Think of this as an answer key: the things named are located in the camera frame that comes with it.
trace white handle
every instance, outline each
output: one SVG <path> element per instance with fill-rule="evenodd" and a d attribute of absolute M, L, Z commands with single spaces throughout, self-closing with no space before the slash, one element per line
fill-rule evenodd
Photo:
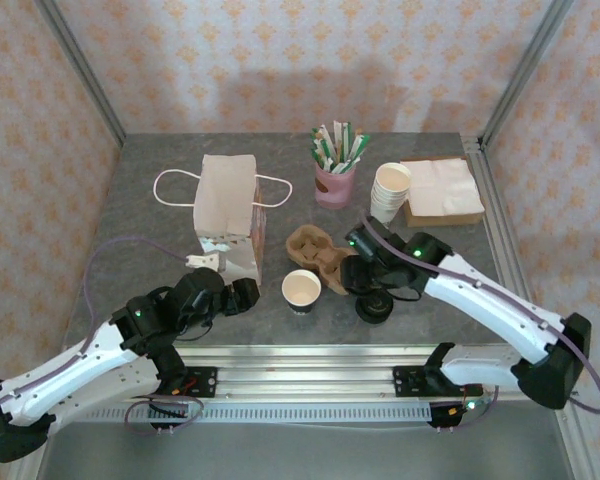
<path fill-rule="evenodd" d="M 162 177 L 162 175 L 164 175 L 165 173 L 174 173 L 174 172 L 175 173 L 184 173 L 185 175 L 189 175 L 190 177 L 197 178 L 198 180 L 200 180 L 200 175 L 196 175 L 195 173 L 187 172 L 186 170 L 179 170 L 177 168 L 171 168 L 169 170 L 165 170 L 164 172 L 160 173 L 160 175 L 158 175 L 153 182 L 153 196 L 156 197 L 156 200 L 158 200 L 160 203 L 162 203 L 163 205 L 167 205 L 169 207 L 194 207 L 195 204 L 193 204 L 193 203 L 165 202 L 158 196 L 157 188 L 158 188 L 158 181 L 160 180 L 160 177 Z"/>
<path fill-rule="evenodd" d="M 276 203 L 275 205 L 267 205 L 267 204 L 264 204 L 264 203 L 253 202 L 253 204 L 256 205 L 256 206 L 258 206 L 258 207 L 266 207 L 266 208 L 276 208 L 276 207 L 279 207 L 280 205 L 284 205 L 287 202 L 287 200 L 289 200 L 289 197 L 293 193 L 293 185 L 291 185 L 291 182 L 288 182 L 288 181 L 283 180 L 281 178 L 267 177 L 266 175 L 258 175 L 258 174 L 256 174 L 256 177 L 264 178 L 265 180 L 273 180 L 274 182 L 286 183 L 289 186 L 289 193 L 287 194 L 287 196 L 285 197 L 285 199 L 283 201 L 281 201 L 280 203 Z"/>

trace gray table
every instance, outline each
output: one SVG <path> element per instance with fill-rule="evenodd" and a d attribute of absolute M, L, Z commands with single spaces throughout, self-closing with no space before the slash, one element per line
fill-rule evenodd
<path fill-rule="evenodd" d="M 300 225 L 311 223 L 329 233 L 336 245 L 345 245 L 344 235 L 368 208 L 376 168 L 387 161 L 409 156 L 463 155 L 458 134 L 381 133 L 371 137 L 365 158 L 356 172 L 355 199 L 351 206 L 330 211 L 315 200 L 313 161 L 308 135 L 291 134 L 186 134 L 131 135 L 122 149 L 111 182 L 95 246 L 121 235 L 141 235 L 172 250 L 200 254 L 193 230 L 192 211 L 166 207 L 152 195 L 155 177 L 164 169 L 180 168 L 200 172 L 204 154 L 256 156 L 258 172 L 293 182 L 294 193 L 283 207 L 267 210 L 267 230 L 262 296 L 249 312 L 215 321 L 213 331 L 200 344 L 437 344 L 443 341 L 464 344 L 493 343 L 498 337 L 462 312 L 432 298 L 417 303 L 397 302 L 390 319 L 370 327 L 358 321 L 355 299 L 325 289 L 314 311 L 294 315 L 280 293 L 284 276 L 298 268 L 287 258 L 285 241 Z M 190 203 L 196 181 L 185 175 L 167 175 L 160 183 L 163 198 Z M 286 187 L 273 182 L 264 185 L 265 200 L 279 199 Z M 400 212 L 391 229 L 408 239 L 415 230 L 406 227 Z M 484 225 L 425 229 L 453 246 L 484 274 L 496 278 L 492 252 Z M 142 244 L 118 244 L 99 256 L 93 265 L 91 290 L 100 320 L 136 295 L 161 285 L 174 285 L 188 270 L 178 261 Z M 67 343 L 84 337 L 88 311 L 81 294 L 72 315 Z M 201 333 L 190 331 L 187 336 Z"/>

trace paper bag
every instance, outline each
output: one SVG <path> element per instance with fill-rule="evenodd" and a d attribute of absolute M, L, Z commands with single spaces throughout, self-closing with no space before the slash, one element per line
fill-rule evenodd
<path fill-rule="evenodd" d="M 158 197 L 157 182 L 167 172 L 199 178 L 193 204 L 173 204 Z M 263 204 L 260 179 L 287 184 L 287 197 L 275 205 Z M 154 183 L 154 195 L 159 202 L 193 207 L 193 226 L 204 252 L 224 252 L 226 267 L 220 275 L 225 284 L 240 278 L 253 278 L 258 285 L 262 283 L 265 208 L 284 204 L 292 190 L 286 180 L 258 175 L 253 155 L 205 155 L 200 176 L 184 170 L 165 170 Z"/>

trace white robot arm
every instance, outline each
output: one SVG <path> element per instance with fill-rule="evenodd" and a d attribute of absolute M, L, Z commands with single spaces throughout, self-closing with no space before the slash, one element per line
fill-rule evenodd
<path fill-rule="evenodd" d="M 210 326 L 218 313 L 244 312 L 259 298 L 251 279 L 225 287 L 214 258 L 213 270 L 197 268 L 173 288 L 132 298 L 87 340 L 30 372 L 0 380 L 0 462 L 28 455 L 99 406 L 181 387 L 187 369 L 175 339 L 192 326 Z"/>
<path fill-rule="evenodd" d="M 574 313 L 563 319 L 517 297 L 427 233 L 404 242 L 368 217 L 346 238 L 358 255 L 342 262 L 342 283 L 359 296 L 356 310 L 364 320 L 386 320 L 393 308 L 390 290 L 410 287 L 462 310 L 512 347 L 503 356 L 485 347 L 440 344 L 425 366 L 394 370 L 394 377 L 400 376 L 398 396 L 453 396 L 459 387 L 486 384 L 517 386 L 552 409 L 571 398 L 588 364 L 591 323 L 586 318 Z"/>

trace pink cup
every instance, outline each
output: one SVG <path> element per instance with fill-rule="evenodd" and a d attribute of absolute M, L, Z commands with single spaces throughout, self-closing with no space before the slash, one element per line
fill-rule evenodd
<path fill-rule="evenodd" d="M 316 202 L 324 208 L 338 210 L 351 202 L 356 167 L 347 173 L 330 173 L 316 163 Z"/>

